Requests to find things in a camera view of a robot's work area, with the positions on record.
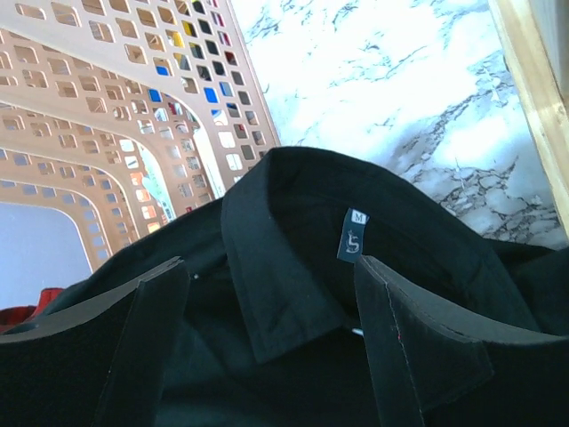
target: laundry basket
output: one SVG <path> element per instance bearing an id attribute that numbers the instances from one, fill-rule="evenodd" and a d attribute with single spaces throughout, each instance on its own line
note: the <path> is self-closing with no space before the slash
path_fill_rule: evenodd
<path id="1" fill-rule="evenodd" d="M 227 0 L 6 0 L 0 201 L 57 209 L 92 269 L 278 145 Z"/>

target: black clothing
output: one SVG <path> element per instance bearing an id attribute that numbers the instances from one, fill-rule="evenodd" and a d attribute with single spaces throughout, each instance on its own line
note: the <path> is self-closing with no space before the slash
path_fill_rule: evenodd
<path id="1" fill-rule="evenodd" d="M 569 331 L 569 298 L 542 292 L 567 292 L 568 252 L 483 239 L 389 171 L 301 148 L 271 150 L 222 200 L 114 255 L 37 321 L 179 256 L 191 283 L 157 426 L 378 425 L 351 332 L 354 264 L 337 259 L 350 208 L 369 216 L 364 254 L 418 286 L 512 326 Z"/>

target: shirt collar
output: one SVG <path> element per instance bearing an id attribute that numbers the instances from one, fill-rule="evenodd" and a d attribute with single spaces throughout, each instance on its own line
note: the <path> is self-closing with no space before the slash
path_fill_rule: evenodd
<path id="1" fill-rule="evenodd" d="M 284 162 L 290 156 L 301 162 L 302 154 L 304 149 L 271 150 L 223 199 L 221 232 L 259 362 L 340 327 L 346 318 L 291 249 L 271 214 L 269 193 L 294 177 L 294 168 L 283 168 Z"/>
<path id="2" fill-rule="evenodd" d="M 371 216 L 371 222 L 380 222 L 401 236 L 399 247 L 410 242 L 422 248 L 424 256 L 448 272 L 452 283 L 464 286 L 457 290 L 466 296 L 492 294 L 487 287 L 493 282 L 514 286 L 481 237 L 387 169 L 321 149 L 272 149 L 227 193 L 221 212 L 231 274 L 260 362 L 347 320 L 341 305 L 298 258 L 271 214 L 269 196 L 292 186 Z M 511 304 L 516 308 L 513 317 L 529 312 L 518 300 Z"/>

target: marble surface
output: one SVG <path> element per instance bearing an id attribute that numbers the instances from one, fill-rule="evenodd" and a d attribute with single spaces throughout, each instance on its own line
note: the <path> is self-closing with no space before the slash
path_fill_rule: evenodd
<path id="1" fill-rule="evenodd" d="M 284 145 L 387 167 L 485 237 L 567 245 L 486 0 L 233 0 Z"/>

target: clothing label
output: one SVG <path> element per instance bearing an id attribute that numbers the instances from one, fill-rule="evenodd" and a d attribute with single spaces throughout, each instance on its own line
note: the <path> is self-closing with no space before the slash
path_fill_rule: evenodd
<path id="1" fill-rule="evenodd" d="M 364 251 L 365 225 L 370 217 L 356 209 L 349 209 L 341 231 L 338 259 L 355 263 Z"/>

